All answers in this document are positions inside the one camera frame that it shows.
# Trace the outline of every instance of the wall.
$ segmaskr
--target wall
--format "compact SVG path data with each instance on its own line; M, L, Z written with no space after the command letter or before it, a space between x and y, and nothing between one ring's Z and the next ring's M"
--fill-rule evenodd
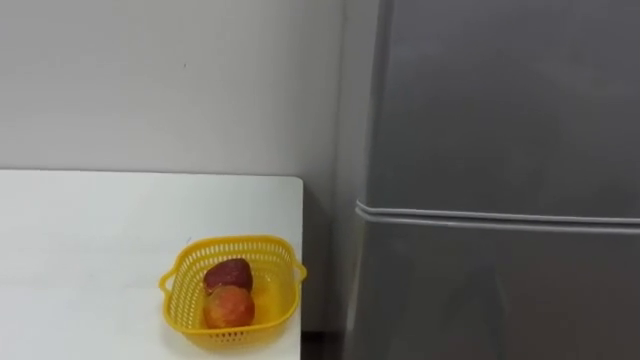
M321 325L341 0L3 0L0 167L297 175Z

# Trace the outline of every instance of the refrigerator door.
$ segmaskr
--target refrigerator door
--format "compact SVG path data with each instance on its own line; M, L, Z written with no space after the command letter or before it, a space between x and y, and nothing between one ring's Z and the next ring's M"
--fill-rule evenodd
M343 358L640 358L640 235L451 225L363 222Z
M640 220L637 0L383 0L370 212Z

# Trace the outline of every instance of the yellow basket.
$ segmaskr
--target yellow basket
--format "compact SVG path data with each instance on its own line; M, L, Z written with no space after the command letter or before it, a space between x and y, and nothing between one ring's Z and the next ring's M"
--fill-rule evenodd
M205 272L215 264L244 258L251 265L256 315L250 326L208 329L204 323ZM172 288L167 281L175 275ZM207 238L187 246L158 286L164 292L167 324L201 347L236 347L262 343L279 335L300 303L307 276L291 245L268 235Z

